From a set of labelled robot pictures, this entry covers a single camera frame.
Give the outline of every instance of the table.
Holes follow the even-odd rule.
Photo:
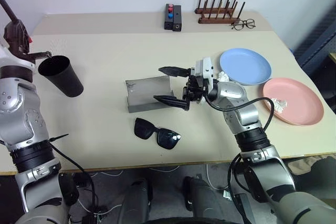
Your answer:
[[[272,77],[301,81],[322,101],[324,117],[316,125],[294,126],[274,117],[267,135],[279,154],[297,157],[336,151],[335,115],[264,18],[244,12],[242,18],[255,19],[257,27],[235,31],[227,25],[200,25],[198,16],[183,14],[181,33],[162,28],[162,13],[46,16],[34,32],[32,52],[51,50],[53,55],[69,57],[85,88],[79,97],[68,98],[47,79],[34,75],[50,137],[70,134],[55,145],[92,171],[231,160],[239,148],[221,112],[192,103],[189,111],[167,108],[130,114],[125,80],[161,76],[158,68],[163,66],[193,67],[203,57],[211,57],[218,73],[222,52],[240,47],[263,55],[272,66]],[[171,78],[179,98],[185,82],[185,78]],[[246,90],[250,100],[261,94],[261,86]],[[256,107],[264,124],[269,110],[262,102]],[[142,140],[133,133],[136,117],[177,131],[182,138],[172,150],[159,147],[155,134]],[[63,169],[75,169],[60,160]],[[4,147],[0,148],[0,171],[15,173]]]

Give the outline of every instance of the sunglasses lens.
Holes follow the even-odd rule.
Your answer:
[[[135,119],[134,133],[137,137],[148,139],[155,131],[154,124],[142,119]]]
[[[157,134],[158,145],[168,150],[174,148],[180,139],[181,135],[164,128],[159,129],[159,132]]]

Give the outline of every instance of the black cylindrical container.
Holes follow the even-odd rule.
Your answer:
[[[65,56],[56,55],[44,60],[38,67],[38,72],[68,97],[79,96],[84,90],[70,60]]]

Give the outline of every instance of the black sunglasses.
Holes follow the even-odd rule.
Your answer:
[[[254,23],[254,19],[247,19],[247,20],[239,20],[238,22],[233,22],[231,23],[231,26],[233,26],[231,29],[235,28],[236,30],[242,30],[244,28],[244,26],[247,26],[247,28],[255,28],[255,23]]]
[[[181,135],[174,131],[165,128],[158,129],[154,124],[142,118],[135,119],[134,133],[136,136],[142,139],[148,139],[153,132],[157,132],[156,142],[158,145],[168,150],[174,148],[181,139]]]

